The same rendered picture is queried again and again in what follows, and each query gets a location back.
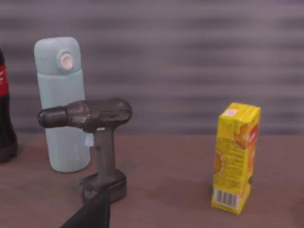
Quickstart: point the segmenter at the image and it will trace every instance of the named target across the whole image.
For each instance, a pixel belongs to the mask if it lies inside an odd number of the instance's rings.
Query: light blue bottle
[[[39,40],[34,47],[42,109],[85,99],[80,47],[72,37]],[[45,129],[51,167],[75,172],[90,162],[86,134],[77,128]]]

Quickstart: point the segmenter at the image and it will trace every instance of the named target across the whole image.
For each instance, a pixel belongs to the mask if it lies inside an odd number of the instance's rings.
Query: tabletop
[[[303,228],[304,136],[260,136],[252,191],[241,215],[212,208],[216,137],[115,136],[127,196],[111,205],[111,228]],[[76,173],[49,165],[43,134],[19,135],[20,155],[0,166],[0,228],[58,228],[81,206]]]

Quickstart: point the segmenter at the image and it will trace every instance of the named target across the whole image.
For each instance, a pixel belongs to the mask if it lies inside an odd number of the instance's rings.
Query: bottle body
[[[42,109],[84,100],[80,48],[74,38],[48,38],[34,49]],[[76,172],[90,162],[86,134],[81,129],[45,129],[51,167],[58,172]]]
[[[0,163],[17,156],[17,136],[10,120],[10,94],[5,61],[0,50]]]

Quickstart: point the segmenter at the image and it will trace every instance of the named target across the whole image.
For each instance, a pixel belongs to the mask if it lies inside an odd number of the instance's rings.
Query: juice carton
[[[232,103],[218,119],[211,205],[239,215],[250,194],[261,108]]]

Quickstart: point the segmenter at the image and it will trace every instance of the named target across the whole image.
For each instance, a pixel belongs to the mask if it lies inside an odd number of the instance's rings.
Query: cordless drill
[[[111,202],[126,195],[126,176],[115,168],[113,134],[118,126],[127,123],[131,117],[130,104],[121,98],[76,101],[39,112],[38,122],[43,128],[70,126],[94,134],[97,173],[80,182],[84,203],[104,187],[109,189]]]

